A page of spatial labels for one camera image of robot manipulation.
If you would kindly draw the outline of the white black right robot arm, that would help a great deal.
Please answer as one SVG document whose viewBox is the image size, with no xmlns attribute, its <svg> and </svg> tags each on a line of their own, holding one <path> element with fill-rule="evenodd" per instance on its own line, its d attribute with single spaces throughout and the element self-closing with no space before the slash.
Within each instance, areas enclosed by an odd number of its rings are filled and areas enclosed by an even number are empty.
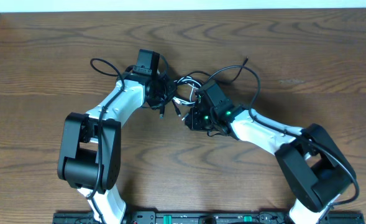
<svg viewBox="0 0 366 224">
<path fill-rule="evenodd" d="M 318 124 L 287 126 L 254 109 L 234 106 L 227 98 L 214 105 L 205 97 L 198 98 L 183 121 L 192 131 L 215 131 L 275 156 L 296 197 L 288 213 L 293 223 L 320 223 L 348 186 L 358 184 L 353 167 Z"/>
</svg>

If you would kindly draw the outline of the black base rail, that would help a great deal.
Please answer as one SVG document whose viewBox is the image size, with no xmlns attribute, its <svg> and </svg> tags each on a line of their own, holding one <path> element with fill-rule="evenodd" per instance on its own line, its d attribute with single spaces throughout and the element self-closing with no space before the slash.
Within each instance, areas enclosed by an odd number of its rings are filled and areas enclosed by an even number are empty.
<svg viewBox="0 0 366 224">
<path fill-rule="evenodd" d="M 365 224 L 361 213 L 330 213 L 321 221 L 323 224 Z M 293 223 L 286 212 L 251 213 L 160 213 L 154 211 L 129 212 L 122 218 L 122 224 L 226 224 L 226 223 Z"/>
</svg>

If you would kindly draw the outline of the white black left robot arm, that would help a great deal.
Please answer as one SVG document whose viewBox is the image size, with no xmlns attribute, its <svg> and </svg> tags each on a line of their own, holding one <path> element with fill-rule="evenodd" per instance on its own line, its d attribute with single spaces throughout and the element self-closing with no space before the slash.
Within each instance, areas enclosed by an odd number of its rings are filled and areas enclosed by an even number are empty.
<svg viewBox="0 0 366 224">
<path fill-rule="evenodd" d="M 122 223 L 127 209 L 116 186 L 123 125 L 144 104 L 163 111 L 176 86 L 157 64 L 115 71 L 115 87 L 100 104 L 65 118 L 57 175 L 88 201 L 100 223 Z"/>
</svg>

